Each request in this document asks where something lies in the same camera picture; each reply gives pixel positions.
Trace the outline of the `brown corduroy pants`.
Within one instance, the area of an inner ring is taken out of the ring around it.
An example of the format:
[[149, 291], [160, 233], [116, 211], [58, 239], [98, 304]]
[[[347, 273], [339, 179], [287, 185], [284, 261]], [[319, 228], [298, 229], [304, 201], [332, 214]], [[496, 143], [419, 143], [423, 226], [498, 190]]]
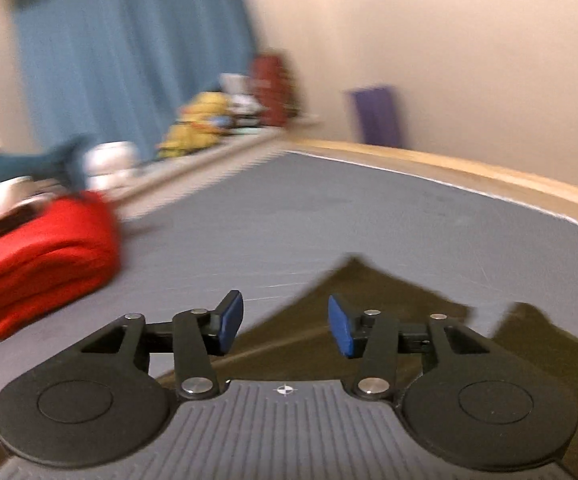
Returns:
[[[328, 321], [331, 296], [339, 299], [345, 312], [356, 316], [354, 333], [367, 332], [381, 315], [400, 324], [423, 324], [441, 314], [474, 326], [480, 314], [475, 307], [350, 257], [291, 304], [240, 330], [227, 356], [212, 361], [217, 377], [352, 380], [359, 363], [339, 351]], [[578, 409], [578, 338], [554, 324], [543, 309], [526, 302], [505, 304], [493, 326], [481, 333], [556, 378], [573, 394]], [[563, 463], [578, 478], [578, 426]]]

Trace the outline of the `red folded blanket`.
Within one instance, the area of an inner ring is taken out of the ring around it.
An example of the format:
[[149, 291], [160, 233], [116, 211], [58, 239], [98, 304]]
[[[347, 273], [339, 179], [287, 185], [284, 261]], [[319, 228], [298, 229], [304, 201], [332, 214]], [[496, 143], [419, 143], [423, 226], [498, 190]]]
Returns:
[[0, 238], [0, 340], [96, 292], [120, 269], [120, 226], [103, 195], [54, 200]]

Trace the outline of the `white plush toy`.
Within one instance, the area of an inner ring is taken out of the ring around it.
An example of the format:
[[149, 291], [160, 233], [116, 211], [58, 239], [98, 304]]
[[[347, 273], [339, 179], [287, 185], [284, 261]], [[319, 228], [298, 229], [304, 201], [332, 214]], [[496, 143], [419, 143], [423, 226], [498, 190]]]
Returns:
[[137, 146], [129, 141], [97, 144], [84, 155], [88, 188], [107, 192], [131, 184], [138, 174]]

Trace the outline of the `teal shark plush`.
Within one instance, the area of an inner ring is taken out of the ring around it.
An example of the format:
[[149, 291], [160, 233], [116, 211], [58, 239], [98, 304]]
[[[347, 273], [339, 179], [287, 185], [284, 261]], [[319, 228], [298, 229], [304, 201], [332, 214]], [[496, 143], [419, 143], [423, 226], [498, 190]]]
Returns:
[[75, 136], [41, 154], [0, 152], [0, 183], [18, 177], [53, 180], [69, 192], [84, 190], [83, 155], [92, 144], [89, 136]]

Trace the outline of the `yellow plush toy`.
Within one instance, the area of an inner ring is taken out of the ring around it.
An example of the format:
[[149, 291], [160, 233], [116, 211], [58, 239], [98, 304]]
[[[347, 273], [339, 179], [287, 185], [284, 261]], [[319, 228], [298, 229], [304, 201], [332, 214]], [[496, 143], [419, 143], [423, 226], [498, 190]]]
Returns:
[[233, 121], [227, 95], [201, 92], [184, 105], [157, 146], [157, 156], [173, 158], [212, 148], [228, 133]]

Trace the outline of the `panda plush toy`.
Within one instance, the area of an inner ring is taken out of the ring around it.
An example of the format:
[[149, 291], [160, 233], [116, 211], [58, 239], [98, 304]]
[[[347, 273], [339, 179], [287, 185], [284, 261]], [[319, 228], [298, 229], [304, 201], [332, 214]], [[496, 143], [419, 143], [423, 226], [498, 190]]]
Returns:
[[219, 76], [221, 90], [227, 97], [227, 110], [235, 128], [261, 126], [262, 104], [253, 95], [250, 78], [242, 74], [223, 73]]

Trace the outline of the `dark red cushion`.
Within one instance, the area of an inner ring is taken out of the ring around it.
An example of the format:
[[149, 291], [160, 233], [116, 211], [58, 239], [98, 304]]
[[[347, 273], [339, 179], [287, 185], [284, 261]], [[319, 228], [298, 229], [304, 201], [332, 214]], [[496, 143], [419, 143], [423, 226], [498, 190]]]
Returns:
[[298, 116], [300, 100], [295, 78], [283, 51], [259, 53], [250, 68], [251, 89], [263, 107], [265, 126], [283, 128]]

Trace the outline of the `wooden bed frame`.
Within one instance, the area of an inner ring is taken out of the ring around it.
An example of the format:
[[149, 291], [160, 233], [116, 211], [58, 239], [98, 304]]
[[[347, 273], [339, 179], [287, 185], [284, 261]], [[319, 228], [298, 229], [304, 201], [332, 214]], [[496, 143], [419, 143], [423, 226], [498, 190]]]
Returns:
[[136, 219], [283, 154], [344, 162], [438, 182], [518, 204], [578, 226], [578, 186], [484, 162], [351, 142], [304, 139], [278, 128], [230, 136], [217, 148], [158, 162], [110, 194], [121, 217]]

